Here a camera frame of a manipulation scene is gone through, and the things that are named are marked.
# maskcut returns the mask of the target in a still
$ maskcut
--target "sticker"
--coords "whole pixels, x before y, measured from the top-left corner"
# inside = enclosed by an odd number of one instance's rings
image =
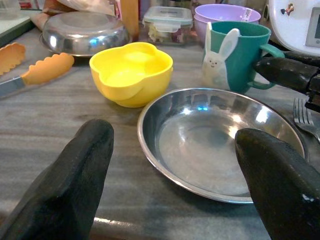
[[[252,11],[253,11],[252,9],[246,8],[242,17],[242,21],[244,22],[249,21]]]
[[[288,7],[286,9],[282,8],[280,9],[282,15],[284,15],[285,13],[290,16],[290,14],[295,10],[295,6],[293,3],[288,4]]]

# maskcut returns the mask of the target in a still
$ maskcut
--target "bunny ear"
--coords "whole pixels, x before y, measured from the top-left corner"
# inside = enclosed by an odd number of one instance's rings
[[[239,29],[233,28],[224,37],[219,50],[219,54],[223,57],[224,60],[226,60],[230,56],[230,54],[235,50],[238,44],[239,36]]]
[[[206,23],[206,31],[205,31],[205,52],[208,53],[211,51],[211,30],[212,24],[211,22]]]

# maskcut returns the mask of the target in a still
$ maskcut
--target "mug handle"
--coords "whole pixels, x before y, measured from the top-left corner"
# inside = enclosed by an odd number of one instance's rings
[[[271,54],[272,56],[274,56],[276,58],[284,58],[285,57],[285,54],[281,50],[279,50],[275,46],[272,46],[268,43],[261,45],[260,48],[263,51],[266,51],[267,53]],[[267,89],[272,88],[275,84],[272,82],[265,84],[265,83],[261,83],[261,82],[253,80],[253,81],[248,82],[248,85],[250,87],[253,87],[256,89],[267,90]]]

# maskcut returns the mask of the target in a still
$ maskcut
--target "cartoon rabbit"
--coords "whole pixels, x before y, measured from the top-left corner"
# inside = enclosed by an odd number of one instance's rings
[[[226,59],[238,44],[240,31],[233,28],[224,37],[219,53],[211,51],[212,24],[208,22],[205,34],[205,56],[202,64],[202,83],[206,87],[230,90],[227,78]]]

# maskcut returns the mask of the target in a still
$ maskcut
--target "stainless steel bowl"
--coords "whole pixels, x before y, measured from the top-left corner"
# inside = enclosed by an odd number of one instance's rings
[[[123,23],[114,16],[95,12],[68,12],[49,18],[40,41],[52,52],[78,57],[130,42]]]
[[[247,96],[209,88],[171,91],[141,112],[142,149],[167,178],[209,199],[252,203],[235,154],[237,130],[263,130],[307,158],[296,128],[272,108]]]

